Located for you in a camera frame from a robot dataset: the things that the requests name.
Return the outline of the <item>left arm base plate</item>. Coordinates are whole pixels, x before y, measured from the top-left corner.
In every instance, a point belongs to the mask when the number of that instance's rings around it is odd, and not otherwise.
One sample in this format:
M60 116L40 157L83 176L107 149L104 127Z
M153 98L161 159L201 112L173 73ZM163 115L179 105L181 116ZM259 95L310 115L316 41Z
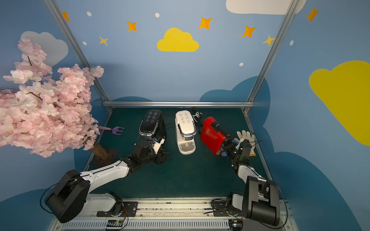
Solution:
M137 201L116 202L108 212L98 211L97 217L135 217L137 212Z

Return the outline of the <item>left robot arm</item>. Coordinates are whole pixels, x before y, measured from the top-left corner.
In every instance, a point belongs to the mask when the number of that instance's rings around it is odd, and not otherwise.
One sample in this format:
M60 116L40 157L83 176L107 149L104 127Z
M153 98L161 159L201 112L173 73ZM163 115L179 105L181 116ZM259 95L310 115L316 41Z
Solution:
M67 223L84 213L122 214L122 200L115 193L92 192L109 182L134 174L142 165L164 163L170 155L162 148L164 142L163 138L144 140L136 144L131 154L110 165L81 173L75 170L67 172L44 203L60 223Z

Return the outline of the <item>blue grey cleaning cloth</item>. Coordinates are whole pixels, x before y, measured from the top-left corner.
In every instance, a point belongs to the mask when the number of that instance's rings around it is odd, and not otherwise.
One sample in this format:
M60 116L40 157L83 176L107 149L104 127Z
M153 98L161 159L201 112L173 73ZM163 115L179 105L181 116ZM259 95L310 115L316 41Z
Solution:
M223 141L223 144L221 145L221 148L220 148L220 154L221 156L223 157L235 157L237 154L238 154L238 151L239 151L239 144L240 144L240 140L239 139L229 139L229 138L226 138L224 141Z

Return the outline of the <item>red coffee machine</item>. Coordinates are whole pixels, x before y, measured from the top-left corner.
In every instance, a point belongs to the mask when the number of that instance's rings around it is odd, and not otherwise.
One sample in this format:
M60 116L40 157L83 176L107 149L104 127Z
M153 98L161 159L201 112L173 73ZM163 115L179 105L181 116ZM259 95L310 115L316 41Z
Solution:
M227 147L233 140L230 133L212 116L203 121L200 139L215 155L220 155L222 145Z

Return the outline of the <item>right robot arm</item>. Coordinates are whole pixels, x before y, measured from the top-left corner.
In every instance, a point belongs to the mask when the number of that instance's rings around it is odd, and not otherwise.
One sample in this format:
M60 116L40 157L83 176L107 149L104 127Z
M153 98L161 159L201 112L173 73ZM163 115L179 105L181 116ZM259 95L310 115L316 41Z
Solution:
M248 140L223 145L235 173L245 183L244 194L231 193L226 200L227 213L258 221L276 228L280 223L279 187L265 179L249 164L252 145Z

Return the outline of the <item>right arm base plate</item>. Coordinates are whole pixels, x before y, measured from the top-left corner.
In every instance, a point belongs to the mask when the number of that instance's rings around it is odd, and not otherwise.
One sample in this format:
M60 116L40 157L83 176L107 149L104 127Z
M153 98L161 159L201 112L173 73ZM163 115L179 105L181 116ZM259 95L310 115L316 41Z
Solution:
M232 206L226 199L214 199L211 201L214 217L242 217L242 211Z

